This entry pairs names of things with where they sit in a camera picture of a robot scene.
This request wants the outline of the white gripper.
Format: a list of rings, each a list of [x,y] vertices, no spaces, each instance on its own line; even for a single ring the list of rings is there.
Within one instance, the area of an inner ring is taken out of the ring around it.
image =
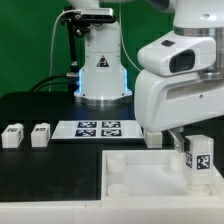
[[[184,151],[187,124],[224,115],[224,81],[204,81],[200,72],[214,64],[211,37],[186,37],[169,32],[138,52],[143,66],[135,83],[134,109],[139,125],[149,132],[169,129],[174,149]]]

